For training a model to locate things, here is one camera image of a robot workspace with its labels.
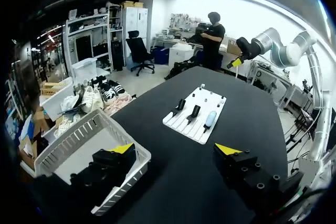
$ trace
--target black table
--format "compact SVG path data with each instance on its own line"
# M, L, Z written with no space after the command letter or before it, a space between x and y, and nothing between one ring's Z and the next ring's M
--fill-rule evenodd
M202 83L227 100L205 145L163 125L162 119ZM146 174L101 220L104 223L249 223L248 210L227 189L213 162L219 143L249 149L270 173L287 177L281 123L271 97L245 82L201 67L148 91L112 118L152 154Z

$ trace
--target white robotic arm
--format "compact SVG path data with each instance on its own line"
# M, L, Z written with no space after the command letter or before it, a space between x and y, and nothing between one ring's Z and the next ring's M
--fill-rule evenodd
M307 159L319 161L327 149L331 125L331 92L322 90L322 72L316 52L312 45L316 43L307 31L298 34L293 42L284 46L280 35L274 28L269 28L251 40L260 48L260 54L271 50L270 59L279 68L294 67L306 53L311 78L313 82L313 107L319 109L319 119L314 136L312 148Z
M238 65L246 59L253 59L270 50L272 63L279 68L286 68L297 66L301 57L304 54L307 55L313 84L313 107L319 109L319 113L307 129L309 131L317 120L312 147L307 156L299 158L299 169L304 174L300 187L307 186L311 190L328 186L336 162L336 146L326 153L331 125L331 92L322 90L322 72L316 52L312 47L314 43L316 40L307 31L303 31L295 37L293 42L284 46L279 33L274 28L269 28L253 38L251 44L245 38L238 39L237 45L242 50L242 54L231 64L232 66ZM303 218L309 213L311 205L316 199L317 196L309 199L295 214L295 219Z

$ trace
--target white plastic bin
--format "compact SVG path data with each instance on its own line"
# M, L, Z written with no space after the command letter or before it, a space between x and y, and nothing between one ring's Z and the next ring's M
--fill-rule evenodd
M97 76L96 61L96 58L87 58L72 65L76 83L83 83L85 79L91 80Z
M59 113L62 112L61 103L64 98L74 94L72 77L68 77L60 83L64 83L66 86L53 86L52 88L55 89L62 88L56 94L52 95L51 97L40 95L40 106L43 107L50 119L53 121L56 121L56 119L61 116Z
M79 173L93 161L92 155L100 149L116 148L134 143L136 161L120 187L113 187L101 206L91 212L97 216L107 212L146 173L151 153L137 143L119 123L101 109L91 111L56 138L35 159L36 176L55 173L67 184L70 174Z

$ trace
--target white cabinet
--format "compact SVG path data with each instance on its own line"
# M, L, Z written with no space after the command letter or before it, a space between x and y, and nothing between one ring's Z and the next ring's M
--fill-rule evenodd
M122 13L122 26L124 32L124 38L128 39L129 31L139 31L139 37L142 38L146 46L147 37L147 19L148 19L148 9L137 8L137 7L127 7ZM125 56L129 57L131 50L127 45L127 42L123 42L125 45Z
M169 71L174 67L175 62L182 62L184 60L189 60L194 55L194 50L178 50L176 48L169 49Z

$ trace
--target office chair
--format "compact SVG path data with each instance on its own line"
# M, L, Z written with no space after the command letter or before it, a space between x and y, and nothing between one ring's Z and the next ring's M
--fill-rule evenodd
M139 76L139 73L142 69L149 68L153 70L152 73L155 73L154 64L145 63L146 60L151 60L154 57L147 52L147 49L143 43L142 38L137 38L139 36L139 31L129 31L128 35L129 39L126 39L126 42L130 47L132 53L132 60L135 63L140 63L140 65L131 68L131 72L134 69L139 68L138 73L136 74L137 76Z

